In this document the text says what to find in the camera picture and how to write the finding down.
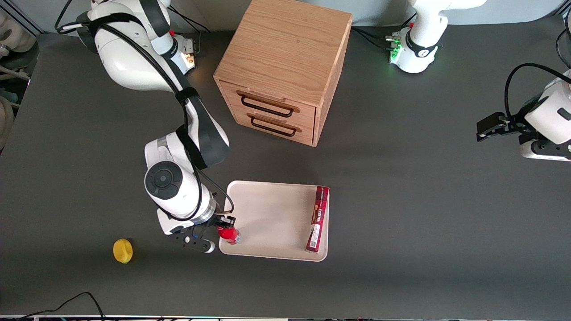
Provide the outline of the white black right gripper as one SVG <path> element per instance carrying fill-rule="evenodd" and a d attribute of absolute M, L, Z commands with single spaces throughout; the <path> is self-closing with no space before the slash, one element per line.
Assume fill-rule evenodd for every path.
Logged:
<path fill-rule="evenodd" d="M 216 244 L 204 237 L 208 228 L 234 228 L 235 218 L 214 214 L 208 221 L 194 224 L 192 221 L 177 221 L 169 218 L 162 210 L 157 210 L 157 217 L 163 233 L 169 240 L 202 253 L 212 253 Z"/>

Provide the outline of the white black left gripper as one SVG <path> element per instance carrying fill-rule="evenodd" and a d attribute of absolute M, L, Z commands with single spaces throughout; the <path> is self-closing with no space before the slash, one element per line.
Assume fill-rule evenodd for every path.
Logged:
<path fill-rule="evenodd" d="M 529 124 L 522 116 L 506 116 L 494 112 L 476 124 L 476 140 L 481 142 L 492 136 L 502 136 L 509 129 L 519 133 L 520 152 L 524 158 L 549 161 L 570 161 L 570 132 L 565 132 L 563 142 L 553 142 Z"/>

